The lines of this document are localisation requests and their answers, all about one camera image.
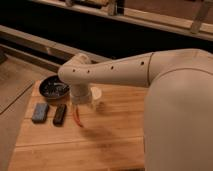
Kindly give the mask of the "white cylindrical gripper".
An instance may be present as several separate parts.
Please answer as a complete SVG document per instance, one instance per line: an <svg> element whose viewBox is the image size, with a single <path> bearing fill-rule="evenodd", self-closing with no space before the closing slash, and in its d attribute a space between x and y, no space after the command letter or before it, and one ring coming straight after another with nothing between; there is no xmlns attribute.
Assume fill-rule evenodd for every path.
<svg viewBox="0 0 213 171"><path fill-rule="evenodd" d="M77 84L70 86L70 99L75 105L91 102L91 89L88 84Z"/></svg>

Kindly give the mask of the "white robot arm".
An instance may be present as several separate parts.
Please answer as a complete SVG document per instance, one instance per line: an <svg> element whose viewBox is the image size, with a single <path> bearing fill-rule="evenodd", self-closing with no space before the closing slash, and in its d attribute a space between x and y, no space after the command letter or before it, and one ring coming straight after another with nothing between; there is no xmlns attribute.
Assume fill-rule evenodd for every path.
<svg viewBox="0 0 213 171"><path fill-rule="evenodd" d="M212 53L156 51L97 64L80 53L58 76L75 102L90 83L146 87L145 171L213 171Z"/></svg>

